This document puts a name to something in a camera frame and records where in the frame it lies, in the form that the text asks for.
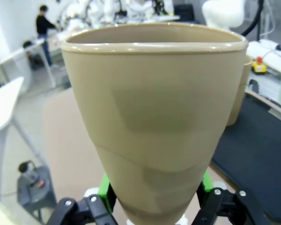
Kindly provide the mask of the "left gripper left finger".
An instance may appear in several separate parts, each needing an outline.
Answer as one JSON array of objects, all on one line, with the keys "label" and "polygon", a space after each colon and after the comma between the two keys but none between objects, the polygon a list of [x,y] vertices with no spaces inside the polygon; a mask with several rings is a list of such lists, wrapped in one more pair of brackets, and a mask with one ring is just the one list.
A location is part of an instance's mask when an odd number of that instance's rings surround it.
[{"label": "left gripper left finger", "polygon": [[116,225],[112,215],[116,203],[116,195],[105,174],[98,191],[83,197],[80,201],[73,198],[62,198],[53,213],[48,225]]}]

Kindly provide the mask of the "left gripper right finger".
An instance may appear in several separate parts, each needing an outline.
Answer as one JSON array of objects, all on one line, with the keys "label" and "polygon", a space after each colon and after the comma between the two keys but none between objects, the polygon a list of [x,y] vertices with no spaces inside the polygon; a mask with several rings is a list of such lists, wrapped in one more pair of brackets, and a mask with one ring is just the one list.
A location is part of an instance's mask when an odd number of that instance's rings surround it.
[{"label": "left gripper right finger", "polygon": [[226,217],[233,225],[267,225],[268,218],[251,190],[241,188],[235,193],[214,187],[208,172],[196,191],[200,210],[194,225],[213,225],[218,217]]}]

